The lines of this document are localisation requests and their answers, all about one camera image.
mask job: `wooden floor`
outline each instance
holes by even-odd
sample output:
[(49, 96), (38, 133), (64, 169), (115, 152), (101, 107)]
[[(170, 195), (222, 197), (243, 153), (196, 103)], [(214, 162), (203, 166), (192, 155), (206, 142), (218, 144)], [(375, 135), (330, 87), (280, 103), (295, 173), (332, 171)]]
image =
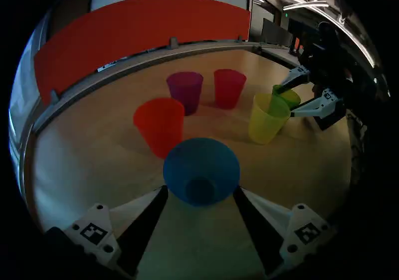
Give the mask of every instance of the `wooden floor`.
[[(231, 68), (247, 82), (236, 109), (213, 106), (213, 71)], [(288, 69), (247, 51), (196, 55), (152, 66), (108, 84), (70, 106), (39, 135), (33, 200), (42, 227), (67, 227), (94, 203), (110, 208), (164, 184), (163, 160), (133, 126), (145, 101), (169, 96), (166, 78), (178, 71), (204, 76), (200, 107), (185, 118), (184, 138), (225, 143), (241, 166), (241, 185), (291, 208), (308, 204), (322, 216), (343, 200), (351, 150), (346, 119), (322, 132), (312, 118), (291, 118), (268, 145), (247, 135), (252, 99), (271, 92)], [(311, 85), (296, 89), (302, 101)], [(232, 197), (193, 208), (170, 194), (139, 265), (138, 279), (258, 279), (262, 266)]]

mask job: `orange partition wall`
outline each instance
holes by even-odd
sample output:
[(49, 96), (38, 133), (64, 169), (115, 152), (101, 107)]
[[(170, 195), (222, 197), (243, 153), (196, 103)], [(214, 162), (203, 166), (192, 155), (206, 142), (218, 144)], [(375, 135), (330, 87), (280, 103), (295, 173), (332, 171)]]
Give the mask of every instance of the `orange partition wall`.
[(90, 12), (35, 55), (45, 104), (97, 68), (150, 48), (203, 40), (248, 39), (250, 12), (214, 0), (125, 0)]

